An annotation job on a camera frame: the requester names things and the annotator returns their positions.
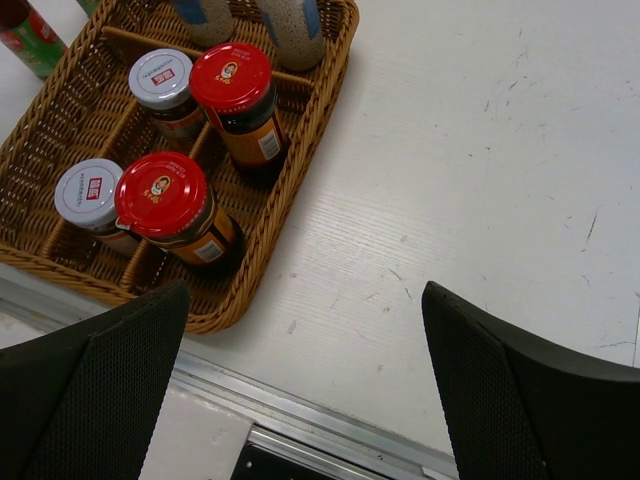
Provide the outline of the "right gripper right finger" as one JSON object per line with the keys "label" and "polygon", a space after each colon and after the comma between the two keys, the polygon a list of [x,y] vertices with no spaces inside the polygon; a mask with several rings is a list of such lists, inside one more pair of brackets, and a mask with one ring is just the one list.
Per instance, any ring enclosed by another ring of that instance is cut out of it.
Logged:
{"label": "right gripper right finger", "polygon": [[638,369],[550,342],[433,281],[422,316],[460,478],[638,478]]}

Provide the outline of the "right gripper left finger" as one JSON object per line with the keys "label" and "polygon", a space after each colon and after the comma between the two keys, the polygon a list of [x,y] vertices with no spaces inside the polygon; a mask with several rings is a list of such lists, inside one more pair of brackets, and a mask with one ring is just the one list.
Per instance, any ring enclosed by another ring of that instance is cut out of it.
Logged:
{"label": "right gripper left finger", "polygon": [[189,308],[178,280],[2,349],[2,478],[138,478]]}

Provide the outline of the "red-lid sauce jar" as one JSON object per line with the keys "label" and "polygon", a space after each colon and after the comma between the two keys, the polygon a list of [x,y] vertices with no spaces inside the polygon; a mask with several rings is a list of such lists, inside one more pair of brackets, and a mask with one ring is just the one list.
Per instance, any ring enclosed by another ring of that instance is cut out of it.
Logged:
{"label": "red-lid sauce jar", "polygon": [[188,265],[225,271],[242,253],[239,225],[202,168],[182,153],[161,151],[133,162],[118,182],[114,205],[117,227]]}
{"label": "red-lid sauce jar", "polygon": [[209,49],[194,63],[189,89],[242,175],[256,182],[279,175],[289,140],[262,50],[241,42]]}

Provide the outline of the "green sauce bottle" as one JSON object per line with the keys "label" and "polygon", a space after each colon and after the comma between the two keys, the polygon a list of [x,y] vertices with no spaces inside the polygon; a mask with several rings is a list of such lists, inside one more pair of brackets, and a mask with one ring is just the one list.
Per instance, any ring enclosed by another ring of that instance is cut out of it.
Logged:
{"label": "green sauce bottle", "polygon": [[101,0],[76,0],[83,12],[91,17],[101,4]]}
{"label": "green sauce bottle", "polygon": [[1,42],[40,79],[53,73],[67,46],[28,2],[1,0]]}

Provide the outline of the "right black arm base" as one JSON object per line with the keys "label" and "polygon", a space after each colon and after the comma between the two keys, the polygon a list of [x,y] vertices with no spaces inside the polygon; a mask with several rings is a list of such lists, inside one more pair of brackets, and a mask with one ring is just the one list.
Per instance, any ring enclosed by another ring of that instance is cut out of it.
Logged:
{"label": "right black arm base", "polygon": [[233,480],[330,480],[331,477],[248,443],[231,475]]}

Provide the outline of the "white-lid sauce jar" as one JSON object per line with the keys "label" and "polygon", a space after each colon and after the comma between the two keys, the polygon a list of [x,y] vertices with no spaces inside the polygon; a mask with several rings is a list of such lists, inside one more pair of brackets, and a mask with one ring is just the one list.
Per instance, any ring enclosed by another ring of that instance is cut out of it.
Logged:
{"label": "white-lid sauce jar", "polygon": [[161,48],[141,56],[129,71],[131,93],[156,129],[174,144],[194,142],[204,124],[189,87],[192,67],[186,54]]}
{"label": "white-lid sauce jar", "polygon": [[116,226],[115,192],[122,174],[122,168],[109,159],[81,161],[58,180],[54,205],[64,220],[112,250],[132,257],[139,241]]}

